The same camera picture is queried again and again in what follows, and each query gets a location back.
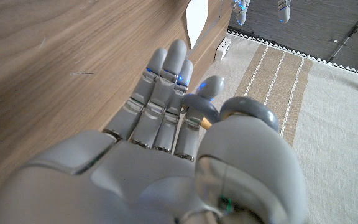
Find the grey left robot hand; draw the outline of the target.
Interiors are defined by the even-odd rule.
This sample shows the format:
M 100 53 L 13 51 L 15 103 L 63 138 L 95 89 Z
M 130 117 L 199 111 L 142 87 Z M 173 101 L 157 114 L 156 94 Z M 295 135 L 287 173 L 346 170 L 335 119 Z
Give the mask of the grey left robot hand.
M 278 0 L 277 4 L 278 20 L 280 23 L 286 24 L 290 20 L 291 1 Z M 232 2 L 232 11 L 236 14 L 236 21 L 240 26 L 246 21 L 249 5 L 250 0 L 233 0 Z

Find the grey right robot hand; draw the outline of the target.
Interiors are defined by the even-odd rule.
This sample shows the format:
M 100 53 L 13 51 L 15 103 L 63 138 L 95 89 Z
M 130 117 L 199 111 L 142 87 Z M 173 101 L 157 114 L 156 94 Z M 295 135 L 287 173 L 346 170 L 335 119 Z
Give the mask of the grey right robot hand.
M 102 131 L 36 155 L 0 188 L 0 223 L 303 223 L 305 178 L 265 104 L 224 78 L 187 92 L 184 41 L 157 49 Z

